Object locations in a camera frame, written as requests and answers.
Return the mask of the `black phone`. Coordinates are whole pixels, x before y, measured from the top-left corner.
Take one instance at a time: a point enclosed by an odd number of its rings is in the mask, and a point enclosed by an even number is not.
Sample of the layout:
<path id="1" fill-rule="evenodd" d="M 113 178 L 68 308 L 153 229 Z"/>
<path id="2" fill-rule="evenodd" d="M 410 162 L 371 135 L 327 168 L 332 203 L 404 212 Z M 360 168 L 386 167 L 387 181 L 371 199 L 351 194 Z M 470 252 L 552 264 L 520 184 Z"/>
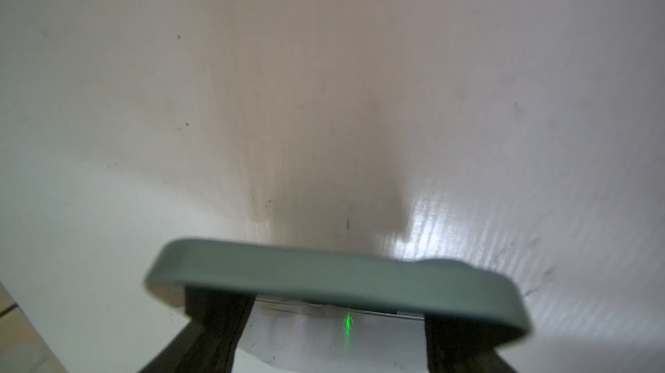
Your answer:
<path id="1" fill-rule="evenodd" d="M 429 372 L 427 314 L 515 327 L 510 343 L 533 329 L 509 278 L 459 260 L 176 240 L 159 252 L 145 287 L 189 324 L 187 286 L 255 295 L 236 353 L 287 371 Z"/>

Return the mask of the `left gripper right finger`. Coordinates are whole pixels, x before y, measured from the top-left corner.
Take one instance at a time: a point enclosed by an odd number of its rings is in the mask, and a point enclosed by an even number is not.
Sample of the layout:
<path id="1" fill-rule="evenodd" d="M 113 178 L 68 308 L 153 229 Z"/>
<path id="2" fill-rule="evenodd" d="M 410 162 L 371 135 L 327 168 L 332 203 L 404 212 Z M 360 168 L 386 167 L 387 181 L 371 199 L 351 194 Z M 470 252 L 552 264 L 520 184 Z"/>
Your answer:
<path id="1" fill-rule="evenodd" d="M 431 373 L 513 372 L 496 348 L 518 338 L 518 329 L 486 320 L 424 316 Z"/>

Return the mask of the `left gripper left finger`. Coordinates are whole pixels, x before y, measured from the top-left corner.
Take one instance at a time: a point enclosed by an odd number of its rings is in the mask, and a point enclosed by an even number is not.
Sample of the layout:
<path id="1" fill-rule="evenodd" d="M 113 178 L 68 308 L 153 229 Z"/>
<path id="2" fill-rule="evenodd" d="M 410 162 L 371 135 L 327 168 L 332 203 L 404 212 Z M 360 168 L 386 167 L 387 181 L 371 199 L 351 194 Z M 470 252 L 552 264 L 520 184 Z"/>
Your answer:
<path id="1" fill-rule="evenodd" d="M 190 323 L 141 373 L 231 373 L 255 295 L 185 288 Z"/>

